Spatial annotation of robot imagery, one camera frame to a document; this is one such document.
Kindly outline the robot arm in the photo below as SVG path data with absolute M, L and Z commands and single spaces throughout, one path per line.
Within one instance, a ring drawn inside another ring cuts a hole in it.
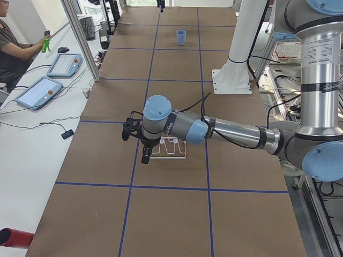
M 164 96 L 147 99 L 138 132 L 144 146 L 141 161 L 150 160 L 163 134 L 188 143 L 226 140 L 240 147 L 263 149 L 286 159 L 322 182 L 342 178 L 342 129 L 338 125 L 341 84 L 342 1 L 278 1 L 276 40 L 301 41 L 301 122 L 276 122 L 259 127 L 172 108 Z

